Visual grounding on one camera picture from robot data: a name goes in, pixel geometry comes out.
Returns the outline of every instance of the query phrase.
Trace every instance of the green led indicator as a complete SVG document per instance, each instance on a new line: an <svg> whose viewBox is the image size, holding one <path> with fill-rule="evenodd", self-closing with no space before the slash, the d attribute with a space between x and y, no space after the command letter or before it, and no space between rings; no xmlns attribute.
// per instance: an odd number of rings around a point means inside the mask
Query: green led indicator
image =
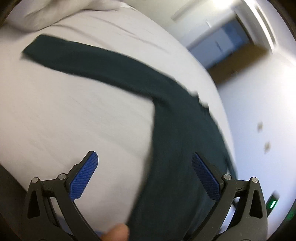
<svg viewBox="0 0 296 241"><path fill-rule="evenodd" d="M274 201L272 202L270 208L273 208L275 204L276 204L276 201L274 200Z"/></svg>

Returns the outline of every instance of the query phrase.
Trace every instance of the mattress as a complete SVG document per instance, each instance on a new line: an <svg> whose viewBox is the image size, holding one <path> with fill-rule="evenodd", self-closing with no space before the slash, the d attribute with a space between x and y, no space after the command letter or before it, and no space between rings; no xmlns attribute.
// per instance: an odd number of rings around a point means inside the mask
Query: mattress
<svg viewBox="0 0 296 241"><path fill-rule="evenodd" d="M75 203L94 230L105 232L128 219L152 152L152 101L32 62L22 50L40 34L122 53L198 93L234 160L227 117L207 71L159 25L123 5L81 11L29 34L0 28L0 164L25 189L33 177L54 179L89 150L97 152L97 170Z"/></svg>

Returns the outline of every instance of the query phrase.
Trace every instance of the blue gripper pad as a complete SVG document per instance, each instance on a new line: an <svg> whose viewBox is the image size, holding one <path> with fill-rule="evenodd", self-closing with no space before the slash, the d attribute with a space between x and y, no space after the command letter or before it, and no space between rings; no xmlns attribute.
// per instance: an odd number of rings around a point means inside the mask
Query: blue gripper pad
<svg viewBox="0 0 296 241"><path fill-rule="evenodd" d="M214 178L208 167L199 157L199 155L194 153L191 159L191 163L196 175L200 179L209 197L212 200L219 201L221 197L220 185Z"/></svg>
<svg viewBox="0 0 296 241"><path fill-rule="evenodd" d="M73 202L75 199L81 197L86 185L88 184L91 176L93 175L96 167L98 166L99 158L98 155L93 152L84 165L80 168L77 175L74 177L70 184L69 196Z"/></svg>

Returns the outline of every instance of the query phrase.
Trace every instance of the metal screw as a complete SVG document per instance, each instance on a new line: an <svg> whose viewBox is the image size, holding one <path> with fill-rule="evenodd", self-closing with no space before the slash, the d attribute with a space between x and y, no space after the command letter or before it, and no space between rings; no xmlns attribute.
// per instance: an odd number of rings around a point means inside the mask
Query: metal screw
<svg viewBox="0 0 296 241"><path fill-rule="evenodd" d="M64 180L66 178L66 174L62 173L59 175L60 180Z"/></svg>
<svg viewBox="0 0 296 241"><path fill-rule="evenodd" d="M225 174L225 175L224 175L224 179L226 179L226 180L231 180L231 175L229 175L229 174Z"/></svg>
<svg viewBox="0 0 296 241"><path fill-rule="evenodd" d="M34 178L32 179L31 182L32 182L32 183L36 183L36 182L38 182L38 178L37 178L37 177L34 177Z"/></svg>
<svg viewBox="0 0 296 241"><path fill-rule="evenodd" d="M252 182L257 183L258 179L256 177L252 177Z"/></svg>

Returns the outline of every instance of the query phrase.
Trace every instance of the garment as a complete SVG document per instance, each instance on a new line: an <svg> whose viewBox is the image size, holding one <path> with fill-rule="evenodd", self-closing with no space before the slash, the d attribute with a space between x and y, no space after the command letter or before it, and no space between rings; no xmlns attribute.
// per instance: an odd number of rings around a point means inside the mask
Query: garment
<svg viewBox="0 0 296 241"><path fill-rule="evenodd" d="M152 98L153 157L128 220L131 241L182 240L201 224L213 202L192 168L192 154L201 153L221 173L235 173L219 129L197 96L137 60L98 47L40 35L24 54L46 67Z"/></svg>

